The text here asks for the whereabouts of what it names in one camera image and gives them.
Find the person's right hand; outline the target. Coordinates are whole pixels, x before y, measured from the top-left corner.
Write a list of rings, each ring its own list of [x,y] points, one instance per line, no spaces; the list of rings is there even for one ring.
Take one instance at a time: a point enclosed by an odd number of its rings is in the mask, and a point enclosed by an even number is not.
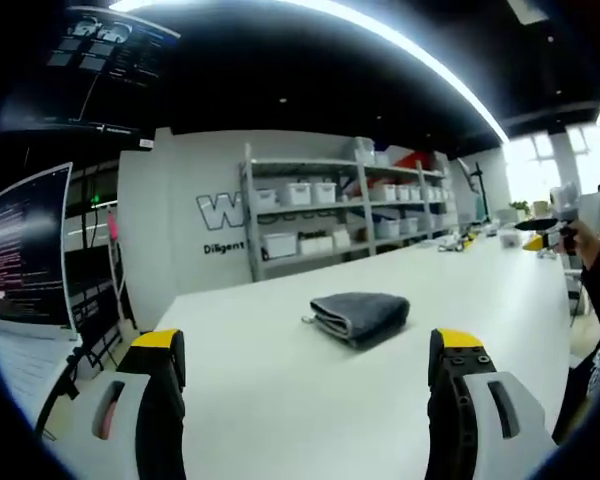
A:
[[[600,240],[585,223],[574,220],[561,235],[560,249],[563,253],[577,254],[583,266],[590,270],[600,254]]]

